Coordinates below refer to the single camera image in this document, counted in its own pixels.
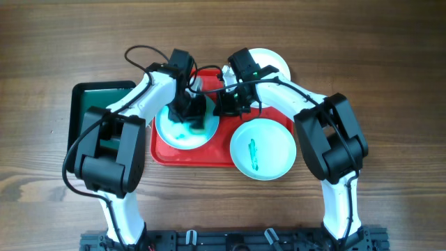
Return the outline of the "yellow green sponge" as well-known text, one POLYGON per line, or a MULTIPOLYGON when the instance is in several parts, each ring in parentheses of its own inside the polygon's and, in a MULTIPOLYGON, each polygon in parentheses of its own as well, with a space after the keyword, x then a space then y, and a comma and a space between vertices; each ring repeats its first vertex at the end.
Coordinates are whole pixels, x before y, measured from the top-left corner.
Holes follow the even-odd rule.
POLYGON ((193 116, 186 120, 190 133, 198 135, 205 133, 205 116, 193 116))

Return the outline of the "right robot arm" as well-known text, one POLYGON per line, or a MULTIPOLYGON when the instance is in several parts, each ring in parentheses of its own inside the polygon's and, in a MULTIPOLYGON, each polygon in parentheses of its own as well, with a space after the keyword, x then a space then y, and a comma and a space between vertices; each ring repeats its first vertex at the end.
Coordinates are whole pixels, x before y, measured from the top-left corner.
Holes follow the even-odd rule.
POLYGON ((238 50, 228 62, 215 115, 242 116, 257 102, 292 119, 305 164, 321 181, 323 226, 333 239, 347 241, 362 226, 356 189, 369 150, 351 104, 340 93, 324 96, 298 86, 278 67, 260 64, 254 50, 238 50))

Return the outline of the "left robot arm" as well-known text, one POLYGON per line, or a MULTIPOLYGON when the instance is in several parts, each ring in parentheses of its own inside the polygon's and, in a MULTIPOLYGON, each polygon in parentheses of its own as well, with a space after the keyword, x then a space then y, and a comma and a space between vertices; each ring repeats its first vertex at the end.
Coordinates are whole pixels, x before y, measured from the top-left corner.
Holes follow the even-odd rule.
POLYGON ((99 243, 104 250, 150 247, 135 194, 144 171, 146 127, 168 108, 168 120, 186 132, 205 131, 206 98, 191 94, 195 66, 189 52, 175 49, 166 63, 144 68, 142 81, 121 100, 84 113, 80 134, 63 161, 62 179, 74 193, 100 200, 108 225, 99 243))

